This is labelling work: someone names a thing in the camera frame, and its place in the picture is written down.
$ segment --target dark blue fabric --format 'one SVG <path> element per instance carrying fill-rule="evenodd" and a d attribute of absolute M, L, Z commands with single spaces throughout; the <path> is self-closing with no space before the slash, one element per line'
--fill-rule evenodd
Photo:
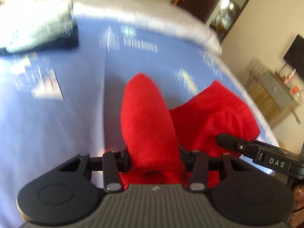
<path fill-rule="evenodd" d="M 48 49 L 72 49 L 74 47 L 77 47 L 79 44 L 78 41 L 78 27 L 77 24 L 74 25 L 74 27 L 69 30 L 68 33 L 65 33 L 62 37 L 48 42 L 44 43 L 42 45 L 38 45 L 35 48 L 25 50 L 25 51 L 18 51 L 15 53 L 10 53 L 6 50 L 6 48 L 0 48 L 0 56 L 6 56 L 6 55 L 24 55 L 30 52 L 40 52 L 45 51 Z"/>

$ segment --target circular pad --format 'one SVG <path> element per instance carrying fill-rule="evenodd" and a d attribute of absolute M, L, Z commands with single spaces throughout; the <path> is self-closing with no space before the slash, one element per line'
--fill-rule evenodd
<path fill-rule="evenodd" d="M 43 225 L 74 223 L 98 206 L 98 188 L 77 172 L 53 170 L 21 189 L 17 205 L 22 217 Z"/>
<path fill-rule="evenodd" d="M 42 190 L 40 190 L 38 196 L 39 199 L 49 205 L 60 205 L 63 204 L 70 199 L 72 199 L 74 195 L 73 189 L 66 185 L 62 184 L 54 184 L 49 185 Z"/>
<path fill-rule="evenodd" d="M 277 224 L 293 207 L 286 185 L 255 171 L 235 172 L 212 190 L 211 198 L 222 215 L 250 226 Z"/>

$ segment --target black cable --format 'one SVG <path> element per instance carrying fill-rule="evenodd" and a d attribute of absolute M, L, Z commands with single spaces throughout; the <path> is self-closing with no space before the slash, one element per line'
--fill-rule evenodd
<path fill-rule="evenodd" d="M 293 210 L 292 211 L 292 213 L 295 213 L 295 212 L 299 212 L 299 211 L 301 211 L 301 210 L 303 210 L 304 209 L 304 206 L 302 206 L 301 208 L 299 208 L 299 209 L 295 209 L 295 210 Z"/>

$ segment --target door frame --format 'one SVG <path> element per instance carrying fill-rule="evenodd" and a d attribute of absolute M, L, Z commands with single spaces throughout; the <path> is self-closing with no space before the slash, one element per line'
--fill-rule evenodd
<path fill-rule="evenodd" d="M 231 26 L 228 28 L 228 30 L 225 32 L 224 36 L 222 37 L 220 43 L 222 43 L 225 39 L 225 37 L 227 36 L 227 34 L 230 32 L 231 28 L 234 26 L 235 22 L 238 20 L 238 18 L 240 17 L 241 13 L 243 12 L 243 10 L 245 9 L 246 5 L 248 4 L 249 0 L 246 0 L 243 4 L 243 6 L 241 7 L 241 9 L 238 11 L 237 15 L 235 16 Z"/>

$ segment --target hand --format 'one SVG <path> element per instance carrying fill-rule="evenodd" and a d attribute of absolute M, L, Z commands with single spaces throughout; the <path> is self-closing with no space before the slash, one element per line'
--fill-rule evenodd
<path fill-rule="evenodd" d="M 296 209 L 304 206 L 304 185 L 298 185 L 293 191 L 293 197 L 298 202 Z M 304 209 L 295 212 L 290 218 L 289 225 L 291 228 L 296 228 L 304 222 Z"/>

